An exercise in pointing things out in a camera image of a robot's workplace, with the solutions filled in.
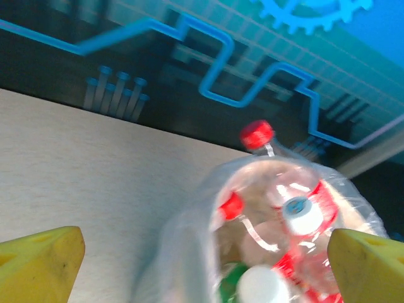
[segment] gear graphic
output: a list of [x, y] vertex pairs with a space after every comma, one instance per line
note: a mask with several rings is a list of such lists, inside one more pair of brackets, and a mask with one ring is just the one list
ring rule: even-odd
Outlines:
[[[261, 18], [271, 15], [275, 18], [273, 28], [278, 29], [282, 23], [289, 26], [288, 32], [293, 34], [298, 28], [304, 28], [306, 35], [312, 35], [316, 27], [322, 26], [326, 32], [330, 31], [334, 23], [342, 20], [348, 23], [352, 20], [352, 14], [358, 9], [369, 10], [373, 5], [373, 0], [288, 0], [283, 7], [276, 1], [279, 0], [250, 0], [252, 3], [261, 2], [264, 9], [259, 14]], [[306, 5], [312, 8], [337, 3], [338, 10], [319, 17], [303, 17], [293, 15], [293, 10], [298, 5]]]

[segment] red label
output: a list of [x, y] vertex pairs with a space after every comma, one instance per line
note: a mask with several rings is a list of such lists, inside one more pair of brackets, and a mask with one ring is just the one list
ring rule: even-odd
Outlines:
[[306, 296], [312, 303], [343, 303], [341, 294], [320, 294], [312, 288], [306, 291]]
[[328, 229], [338, 216], [338, 205], [334, 202], [332, 194], [322, 181], [319, 181], [316, 188], [310, 193], [309, 199], [317, 203], [324, 216], [323, 224], [318, 232]]
[[295, 276], [294, 264], [294, 254], [289, 251], [273, 267], [278, 269], [286, 278], [293, 278]]

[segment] yellow object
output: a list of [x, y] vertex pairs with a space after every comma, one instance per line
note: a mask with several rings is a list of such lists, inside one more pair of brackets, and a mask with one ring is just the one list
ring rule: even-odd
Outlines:
[[79, 227], [0, 243], [0, 302], [67, 303], [84, 252]]
[[336, 229], [328, 259], [344, 303], [404, 302], [404, 243]]

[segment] table surface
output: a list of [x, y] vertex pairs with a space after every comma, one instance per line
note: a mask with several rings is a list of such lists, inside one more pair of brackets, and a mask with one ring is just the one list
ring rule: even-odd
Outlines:
[[0, 242], [65, 225], [86, 254], [69, 303], [129, 302], [158, 233], [245, 153], [0, 90]]

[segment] clear plastic bottle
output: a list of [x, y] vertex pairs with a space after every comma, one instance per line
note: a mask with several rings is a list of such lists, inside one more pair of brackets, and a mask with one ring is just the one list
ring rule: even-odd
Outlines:
[[239, 248], [241, 260], [248, 266], [267, 264], [279, 269], [285, 276], [294, 274], [294, 251], [290, 250], [287, 236], [279, 220], [248, 210], [244, 200], [235, 192], [217, 210], [215, 217], [223, 218], [226, 233]]
[[305, 196], [319, 203], [325, 221], [338, 216], [334, 202], [320, 174], [309, 161], [277, 143], [275, 132], [265, 120], [247, 125], [240, 135], [244, 146], [254, 155], [281, 156], [274, 158], [274, 169], [267, 178], [266, 195], [270, 205], [280, 211], [283, 204], [293, 197]]
[[253, 155], [281, 156], [307, 161], [303, 156], [281, 145], [276, 140], [275, 132], [271, 125], [265, 120], [257, 120], [248, 124], [240, 132], [240, 140]]
[[258, 265], [249, 268], [237, 283], [239, 303], [306, 303], [307, 299], [277, 270]]
[[325, 222], [319, 206], [306, 197], [288, 201], [282, 214], [291, 246], [299, 250], [295, 272], [302, 286], [307, 284], [307, 294], [313, 302], [338, 302], [340, 291], [328, 261], [327, 246], [332, 231], [343, 225], [338, 218], [331, 224]]

